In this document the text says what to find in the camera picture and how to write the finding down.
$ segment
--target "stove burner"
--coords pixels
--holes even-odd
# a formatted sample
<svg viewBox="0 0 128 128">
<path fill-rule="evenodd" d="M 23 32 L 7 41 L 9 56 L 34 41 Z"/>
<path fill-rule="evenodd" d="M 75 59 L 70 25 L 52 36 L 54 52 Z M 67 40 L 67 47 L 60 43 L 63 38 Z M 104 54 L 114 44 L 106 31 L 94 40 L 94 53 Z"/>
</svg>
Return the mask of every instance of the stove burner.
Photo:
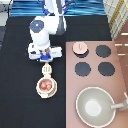
<svg viewBox="0 0 128 128">
<path fill-rule="evenodd" d="M 112 76 L 115 72 L 114 66 L 109 62 L 100 63 L 98 70 L 103 76 Z"/>
<path fill-rule="evenodd" d="M 96 54 L 100 57 L 108 57 L 111 54 L 111 49 L 106 45 L 99 45 L 96 48 Z"/>
<path fill-rule="evenodd" d="M 75 53 L 75 52 L 74 52 L 74 54 L 75 54 L 77 57 L 79 57 L 79 58 L 84 58 L 84 57 L 86 57 L 86 56 L 89 54 L 89 50 L 87 50 L 84 54 L 77 54 L 77 53 Z"/>
<path fill-rule="evenodd" d="M 91 71 L 89 64 L 86 62 L 79 62 L 75 66 L 75 72 L 79 76 L 87 76 Z"/>
</svg>

